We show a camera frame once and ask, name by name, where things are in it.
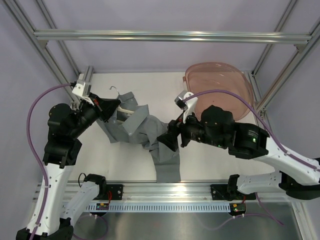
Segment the cream plastic hanger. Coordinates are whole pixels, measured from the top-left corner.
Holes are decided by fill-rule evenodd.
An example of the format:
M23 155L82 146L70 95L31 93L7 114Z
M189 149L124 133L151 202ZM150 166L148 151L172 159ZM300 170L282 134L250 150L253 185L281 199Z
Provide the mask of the cream plastic hanger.
M127 115L131 115L135 112L138 103L131 91L121 94L120 91L113 85L109 89L115 90L117 93L116 99L120 100L120 105L117 108L119 112L125 113Z

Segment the grey button shirt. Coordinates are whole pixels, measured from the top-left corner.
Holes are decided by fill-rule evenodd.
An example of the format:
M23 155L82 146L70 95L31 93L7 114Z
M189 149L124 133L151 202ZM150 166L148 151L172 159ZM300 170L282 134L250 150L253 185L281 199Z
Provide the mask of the grey button shirt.
M147 104L138 105L137 102L137 109L133 114L116 110L108 121L98 120L97 124L110 143L141 145L147 150L153 160L157 183L181 181L180 152L170 150L157 140L157 137L168 130L168 124L151 115Z

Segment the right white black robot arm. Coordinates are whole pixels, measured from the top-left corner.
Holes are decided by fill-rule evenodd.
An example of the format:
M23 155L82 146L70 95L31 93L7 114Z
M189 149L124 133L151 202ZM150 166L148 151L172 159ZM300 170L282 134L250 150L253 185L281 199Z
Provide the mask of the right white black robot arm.
M258 175L233 174L222 189L212 188L227 201L242 200L255 193L285 193L297 200L320 196L320 161L301 157L297 161L289 149L281 149L270 133L251 123L235 122L233 115L211 105L197 119L194 114L180 115L168 124L167 132L157 140L172 151L190 141L228 151L237 159L254 160L272 166L275 171Z

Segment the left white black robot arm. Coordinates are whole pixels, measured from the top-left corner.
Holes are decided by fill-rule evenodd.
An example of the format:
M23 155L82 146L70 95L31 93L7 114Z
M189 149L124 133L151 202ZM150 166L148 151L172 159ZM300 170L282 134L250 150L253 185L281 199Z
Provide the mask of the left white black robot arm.
M30 222L17 232L17 240L70 240L87 205L107 195L106 178L88 174L80 190L63 206L67 183L82 147L79 136L95 121L107 122L121 103L92 93L89 98L92 103L82 100L78 110L66 103L50 109L48 138L40 160L41 189Z

